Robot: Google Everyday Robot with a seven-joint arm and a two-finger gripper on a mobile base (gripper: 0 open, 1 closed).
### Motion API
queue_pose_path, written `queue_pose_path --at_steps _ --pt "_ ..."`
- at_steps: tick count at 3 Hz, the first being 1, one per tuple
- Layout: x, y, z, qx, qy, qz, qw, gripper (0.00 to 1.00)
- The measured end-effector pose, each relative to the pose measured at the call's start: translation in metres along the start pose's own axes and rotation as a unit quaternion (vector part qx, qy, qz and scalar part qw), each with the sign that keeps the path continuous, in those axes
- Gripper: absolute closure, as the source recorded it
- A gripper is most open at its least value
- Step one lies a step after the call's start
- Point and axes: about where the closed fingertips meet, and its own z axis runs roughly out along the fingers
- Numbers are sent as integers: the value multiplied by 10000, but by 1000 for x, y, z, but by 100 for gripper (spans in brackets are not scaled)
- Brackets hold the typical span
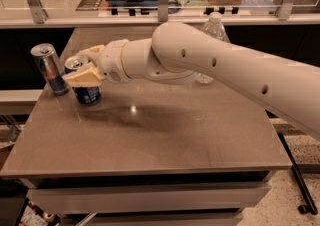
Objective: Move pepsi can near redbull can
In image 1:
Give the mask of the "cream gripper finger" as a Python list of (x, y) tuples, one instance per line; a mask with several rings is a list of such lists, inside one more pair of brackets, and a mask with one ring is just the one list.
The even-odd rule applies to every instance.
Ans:
[(76, 71), (67, 73), (63, 79), (74, 88), (90, 88), (100, 86), (103, 77), (98, 68), (92, 63), (81, 66)]
[(96, 45), (92, 46), (90, 48), (81, 50), (77, 53), (78, 56), (85, 57), (91, 62), (95, 62), (99, 56), (99, 54), (102, 52), (102, 50), (105, 48), (104, 45)]

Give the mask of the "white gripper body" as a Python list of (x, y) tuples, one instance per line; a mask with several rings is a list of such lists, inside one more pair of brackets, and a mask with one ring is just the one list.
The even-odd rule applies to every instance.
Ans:
[(127, 83), (131, 78), (125, 73), (122, 65), (122, 50), (127, 39), (112, 41), (107, 44), (96, 59), (97, 68), (102, 77), (111, 83)]

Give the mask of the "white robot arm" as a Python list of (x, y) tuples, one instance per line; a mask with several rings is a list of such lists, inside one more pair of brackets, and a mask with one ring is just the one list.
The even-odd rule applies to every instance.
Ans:
[(72, 87), (140, 78), (184, 84), (202, 73), (320, 138), (320, 69), (315, 66), (220, 41), (175, 22), (158, 26), (150, 38), (113, 41), (79, 54), (91, 62), (63, 76)]

